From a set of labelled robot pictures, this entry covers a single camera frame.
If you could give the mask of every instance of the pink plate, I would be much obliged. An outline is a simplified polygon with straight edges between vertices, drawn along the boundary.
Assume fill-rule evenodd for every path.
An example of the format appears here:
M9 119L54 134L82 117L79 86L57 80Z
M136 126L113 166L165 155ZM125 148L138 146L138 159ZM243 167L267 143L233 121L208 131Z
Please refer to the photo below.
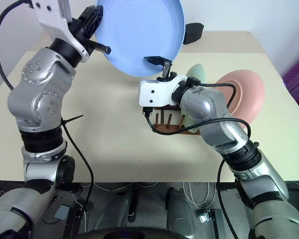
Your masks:
M251 123L263 107L265 86L261 77L250 70L237 70L220 78L216 83L230 83L236 86L236 96L228 111L233 117ZM233 90L230 87L217 87L229 101Z

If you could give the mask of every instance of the white wall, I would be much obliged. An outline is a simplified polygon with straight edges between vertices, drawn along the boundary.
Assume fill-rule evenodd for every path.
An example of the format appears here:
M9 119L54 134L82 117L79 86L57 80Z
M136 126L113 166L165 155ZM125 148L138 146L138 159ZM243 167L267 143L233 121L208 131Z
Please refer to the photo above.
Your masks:
M1 0L0 12L13 0ZM181 0L186 23L201 22L206 31L249 31L284 74L299 59L299 0ZM94 0L70 0L73 17ZM8 74L39 38L42 28L33 10L13 10L0 30L0 58Z

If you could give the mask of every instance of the tabletop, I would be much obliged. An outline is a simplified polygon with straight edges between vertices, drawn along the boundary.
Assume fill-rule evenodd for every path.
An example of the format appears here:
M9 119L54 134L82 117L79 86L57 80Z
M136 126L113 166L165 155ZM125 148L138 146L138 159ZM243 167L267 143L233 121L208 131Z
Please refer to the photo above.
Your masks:
M219 48L217 41L211 39L203 37L200 43L184 46L172 71L186 74L192 65L201 63L207 83L215 83L238 69L258 73L265 84L266 98L251 123L251 140L260 143L260 149L284 180L299 180L299 106L284 87L282 78L254 38L254 47L247 44L242 48L224 35L217 36L222 45ZM14 86L20 81L22 67L34 54L26 52L9 75ZM165 136L151 131L138 105L140 78L120 72L99 52L94 52L87 63L79 64L76 71L72 87L63 99L62 116L68 119L84 115L67 126L90 163L95 182L216 181L222 158L201 136ZM15 118L7 109L8 94L9 89L2 85L0 180L22 181L23 144ZM74 181L89 182L88 170L70 143L66 154L75 159ZM221 181L233 180L233 174L224 167Z

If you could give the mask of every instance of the table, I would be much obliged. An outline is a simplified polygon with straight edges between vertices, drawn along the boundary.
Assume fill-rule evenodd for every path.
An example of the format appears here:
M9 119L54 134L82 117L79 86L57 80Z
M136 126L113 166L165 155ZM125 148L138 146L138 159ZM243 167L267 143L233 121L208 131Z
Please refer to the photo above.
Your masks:
M12 71L9 79L13 85L20 81L22 67L34 54L26 52ZM299 180L299 106L257 40L246 32L205 33L200 41L182 48L172 71L186 74L197 63L204 66L207 83L238 69L255 71L263 78L266 99L251 123L251 140L260 142L260 149L284 180ZM67 126L89 161L95 182L216 181L221 157L200 136L164 136L151 131L138 105L140 78L120 72L99 52L76 70L62 115L65 119L84 115ZM8 94L9 89L2 85L0 180L22 181L23 144L7 109ZM74 181L89 182L88 170L70 143L67 154L75 159ZM225 166L221 181L233 179Z

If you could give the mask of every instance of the blue plate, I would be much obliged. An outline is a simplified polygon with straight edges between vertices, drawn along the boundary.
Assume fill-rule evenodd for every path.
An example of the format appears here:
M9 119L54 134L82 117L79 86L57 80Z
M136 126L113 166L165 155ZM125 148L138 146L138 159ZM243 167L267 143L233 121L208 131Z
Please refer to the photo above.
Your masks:
M138 77L158 74L162 66L145 56L174 60L185 34L185 18L179 0L98 0L103 19L97 41L110 46L106 58L120 71Z

